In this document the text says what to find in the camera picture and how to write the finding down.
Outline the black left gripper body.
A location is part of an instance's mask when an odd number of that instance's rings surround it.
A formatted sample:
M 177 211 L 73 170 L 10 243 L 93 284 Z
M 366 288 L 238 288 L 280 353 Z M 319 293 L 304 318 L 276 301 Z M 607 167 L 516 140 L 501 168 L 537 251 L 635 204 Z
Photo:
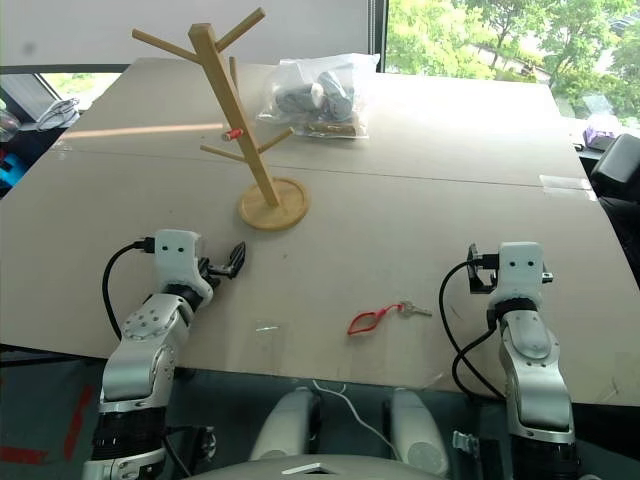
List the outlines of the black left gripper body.
M 215 290 L 221 284 L 220 271 L 222 269 L 222 266 L 212 264 L 209 258 L 202 257 L 198 260 L 198 271 L 200 276 L 212 290 Z

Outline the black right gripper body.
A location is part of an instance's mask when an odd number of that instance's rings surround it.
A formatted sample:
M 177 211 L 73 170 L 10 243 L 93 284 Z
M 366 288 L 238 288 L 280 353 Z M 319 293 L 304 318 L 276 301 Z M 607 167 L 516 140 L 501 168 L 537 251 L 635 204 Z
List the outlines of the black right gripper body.
M 471 243 L 467 253 L 467 278 L 471 294 L 490 294 L 497 287 L 499 269 L 498 253 L 481 253 L 475 243 Z M 480 275 L 482 270 L 489 272 L 489 280 L 485 282 Z

